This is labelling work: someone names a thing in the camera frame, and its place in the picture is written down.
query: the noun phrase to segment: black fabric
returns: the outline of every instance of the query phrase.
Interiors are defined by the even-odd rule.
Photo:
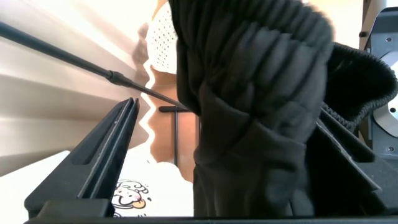
[[[355,126],[396,94],[391,71],[334,44],[328,21],[300,1],[169,2],[178,99],[201,121],[195,216],[315,215],[305,155],[321,108]],[[372,72],[358,70],[363,60]],[[344,95],[358,83],[362,98]]]

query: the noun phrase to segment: brown floor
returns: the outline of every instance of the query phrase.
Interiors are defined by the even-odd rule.
[[[152,69],[155,75],[155,85],[153,90],[177,100],[177,85],[175,75],[158,72]],[[153,104],[158,109],[160,106],[170,104],[150,96]],[[158,161],[174,161],[174,114],[161,113],[157,110],[149,120],[149,126],[155,132],[155,139],[151,146],[151,153]],[[178,168],[182,176],[188,180],[193,180],[193,151],[197,141],[196,116],[193,113],[178,114]]]

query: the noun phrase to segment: black stand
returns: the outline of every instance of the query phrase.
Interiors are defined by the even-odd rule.
[[[188,109],[178,106],[161,106],[159,111],[162,113],[174,113],[174,165],[178,167],[178,112],[190,112]]]

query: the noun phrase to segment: cartoon dog face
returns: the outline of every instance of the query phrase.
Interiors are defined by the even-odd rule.
[[[120,180],[114,191],[112,204],[120,209],[142,209],[147,202],[145,195],[148,189],[135,180]]]

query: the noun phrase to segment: white fabric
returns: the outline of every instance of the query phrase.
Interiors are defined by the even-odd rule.
[[[177,73],[177,34],[169,2],[157,12],[147,33],[148,57],[152,67],[160,72]]]
[[[193,216],[192,183],[173,164],[157,163],[145,152],[139,148],[127,152],[112,201],[115,217]],[[0,177],[0,223],[26,222],[25,198],[68,155],[63,151]]]

